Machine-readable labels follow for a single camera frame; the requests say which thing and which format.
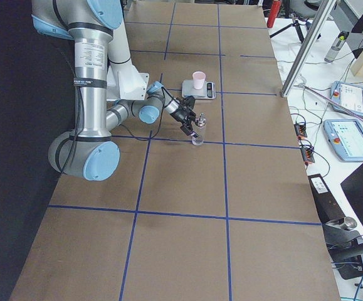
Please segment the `pink cup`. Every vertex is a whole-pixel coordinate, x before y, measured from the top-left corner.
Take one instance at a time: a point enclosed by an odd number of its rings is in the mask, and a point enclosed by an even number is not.
[[[204,86],[206,74],[202,71],[195,71],[192,74],[192,79],[194,81],[194,89],[200,90]]]

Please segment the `small bottle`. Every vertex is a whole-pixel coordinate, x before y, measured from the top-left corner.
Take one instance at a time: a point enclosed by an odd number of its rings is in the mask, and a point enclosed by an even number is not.
[[[197,137],[192,137],[192,144],[194,145],[202,145],[204,143],[205,138],[205,130],[206,130],[206,118],[204,114],[201,113],[199,118],[195,120],[195,133],[197,133]]]
[[[337,36],[336,40],[334,40],[332,47],[330,47],[329,52],[325,56],[325,61],[328,63],[332,62],[337,54],[339,53],[340,49],[342,49],[347,37],[349,36],[348,31],[342,31]]]

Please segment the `grid line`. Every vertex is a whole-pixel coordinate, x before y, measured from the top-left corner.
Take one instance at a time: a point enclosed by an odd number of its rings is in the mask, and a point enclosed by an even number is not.
[[[138,190],[137,204],[135,205],[135,213],[134,213],[134,220],[132,222],[132,229],[131,229],[131,235],[130,235],[130,241],[129,241],[129,248],[127,250],[127,257],[125,259],[124,273],[123,273],[123,279],[122,279],[121,289],[120,289],[120,296],[118,297],[119,301],[123,300],[125,281],[126,281],[126,278],[127,278],[127,271],[128,271],[129,261],[130,261],[130,256],[131,256],[132,242],[134,240],[135,226],[137,224],[137,217],[138,217],[138,213],[139,213],[138,212],[139,203],[140,203],[140,200],[141,200],[142,187],[144,186],[144,178],[145,178],[146,165],[147,165],[147,161],[148,161],[150,142],[151,142],[151,140],[149,139],[147,147],[146,147],[144,167],[142,169],[141,182],[140,182],[139,190]]]
[[[167,88],[169,91],[177,91],[177,92],[181,92],[181,89],[171,89],[171,88]],[[258,93],[258,92],[221,92],[221,91],[216,91],[216,93],[220,94],[241,94],[241,95],[263,95],[263,96],[277,96],[276,93]]]
[[[227,219],[227,217],[225,217],[225,216],[205,215],[205,214],[187,214],[187,213],[160,212],[160,211],[141,211],[141,210],[130,210],[130,209],[70,206],[70,205],[58,205],[58,204],[49,204],[48,207],[56,208],[56,209],[109,211],[109,212],[118,212],[118,213],[177,216],[177,217],[182,217],[182,218],[203,218],[203,219],[222,219],[222,220]],[[304,225],[304,226],[321,226],[322,225],[321,223],[314,223],[311,221],[284,221],[281,219],[239,218],[239,217],[233,217],[233,216],[229,216],[228,219],[231,221],[247,221],[247,222],[254,222],[254,223],[299,224],[299,225]]]
[[[170,33],[171,33],[171,26],[173,24],[173,18],[174,18],[174,11],[176,10],[176,3],[173,4],[173,13],[171,15],[171,20],[170,20],[170,28],[169,28],[169,34],[167,35],[167,43],[166,43],[166,49],[164,51],[164,60],[166,61],[166,56],[167,56],[167,49],[169,49],[169,42],[170,42]]]
[[[214,55],[213,53],[193,53],[193,52],[175,52],[175,51],[157,51],[157,50],[130,50],[131,52],[142,52],[142,53],[161,53],[161,54],[173,54],[173,55]]]
[[[113,138],[127,138],[127,139],[135,139],[142,138],[147,139],[149,137],[144,136],[128,136],[128,135],[112,135]],[[158,141],[172,141],[172,142],[188,142],[191,143],[191,140],[181,140],[181,139],[172,139],[172,138],[158,138],[154,137],[151,140],[158,140]],[[270,147],[276,149],[300,149],[299,146],[287,146],[287,145],[270,145],[270,144],[252,144],[252,143],[239,143],[239,142],[219,142],[219,141],[205,141],[204,143],[207,144],[219,144],[219,145],[237,145],[237,146],[253,146],[253,147]]]
[[[160,23],[160,22],[136,22],[136,21],[125,21],[125,24],[150,24],[150,25],[169,25],[169,23]],[[266,29],[266,27],[252,27],[252,26],[228,26],[228,25],[202,25],[202,24],[172,24],[175,26],[191,26],[191,27],[214,27],[214,28],[245,28],[245,29]]]
[[[219,73],[220,73],[220,101],[221,101],[221,130],[222,130],[222,145],[223,145],[223,174],[224,174],[224,207],[226,213],[226,244],[227,244],[227,272],[228,272],[228,288],[229,301],[233,301],[233,290],[231,285],[231,251],[230,251],[230,228],[229,228],[229,204],[227,190],[227,161],[226,161],[226,134],[224,130],[224,101],[223,101],[223,72],[221,61],[221,32],[220,32],[220,9],[218,9],[218,36],[219,36]]]
[[[274,58],[274,56],[265,56],[265,55],[240,55],[242,58]]]

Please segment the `white desk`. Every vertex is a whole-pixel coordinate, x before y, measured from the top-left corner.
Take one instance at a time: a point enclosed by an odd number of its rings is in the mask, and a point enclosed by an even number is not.
[[[269,29],[269,33],[272,34],[282,27],[291,24],[291,19],[277,19],[275,25],[272,29]],[[304,36],[306,34],[305,27],[302,26],[302,31]],[[326,53],[328,52],[330,46],[332,45],[334,39],[339,33],[339,29],[335,25],[333,21],[327,21],[324,24],[324,27],[321,31],[322,37],[314,44],[312,50],[307,58],[307,62],[318,63],[323,62]],[[285,63],[281,61],[293,61],[301,47],[299,42],[297,33],[295,28],[291,27],[290,29],[280,33],[279,35],[272,38],[272,46],[275,51],[275,56],[277,58],[279,72],[282,81],[284,81],[290,71],[292,63]],[[343,46],[340,53],[337,55],[337,58],[341,58],[344,55],[350,53],[350,48],[346,45]],[[340,80],[342,75],[344,74],[345,69],[349,65],[349,63],[354,58],[353,54],[349,54],[342,58],[341,60],[334,61],[333,63],[329,64],[318,64],[318,65],[310,65],[305,64],[302,69],[301,76],[303,76],[309,87],[324,89],[331,86],[332,82],[336,80]],[[362,82],[363,78],[355,77],[351,73],[348,72],[346,82],[354,83],[354,82]],[[321,92],[322,94],[328,96],[330,90],[325,92]],[[316,116],[308,113],[304,109],[304,101],[302,100],[303,91],[301,88],[294,88],[289,96],[288,96],[288,104],[290,106],[291,113],[299,113],[303,115],[307,122],[315,122],[319,123],[320,120],[316,118]],[[318,116],[322,116],[326,107],[326,101],[322,100],[315,95],[312,95],[310,92],[305,92],[305,103],[306,108],[309,109],[311,112],[315,113]],[[332,108],[328,108],[325,116],[325,119],[350,119],[351,116],[346,114],[341,114],[338,112],[334,112]],[[309,124],[307,125],[307,134],[308,140],[311,143],[315,142],[315,136],[317,133],[319,125]],[[345,197],[340,183],[357,167],[360,166],[360,163],[356,162],[341,162],[339,161],[338,157],[336,156],[335,152],[332,150],[331,146],[329,145],[326,135],[324,134],[323,125],[322,128],[319,129],[317,134],[317,142],[315,144],[315,151],[322,154],[326,160],[328,160],[330,164],[330,172],[328,176],[326,176],[325,182],[327,183],[328,187],[330,188],[332,194],[336,198],[337,202],[340,204],[343,212],[347,216],[354,217],[357,221],[358,218],[353,212],[350,204]],[[311,164],[308,166],[307,174],[316,174],[320,173],[324,175],[327,172],[327,163],[319,156],[315,154],[315,164]],[[363,227],[359,225],[357,230],[360,234],[363,234]],[[338,271],[335,271],[335,277],[337,281],[337,285],[339,287],[340,296],[342,297],[350,297],[353,298],[355,294],[356,287],[354,286],[355,283],[359,282],[359,278],[351,279],[351,280],[343,280]],[[359,299],[363,300],[363,289],[360,290],[358,297]]]

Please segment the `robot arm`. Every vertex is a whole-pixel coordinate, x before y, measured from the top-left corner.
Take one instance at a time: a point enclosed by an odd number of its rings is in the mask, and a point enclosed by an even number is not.
[[[39,33],[75,42],[76,125],[50,145],[53,168],[90,181],[110,177],[120,160],[110,130],[129,116],[150,124],[166,110],[195,135],[193,98],[177,100],[156,82],[144,100],[149,75],[132,64],[120,1],[32,0],[32,12]],[[108,99],[116,101],[109,110]]]

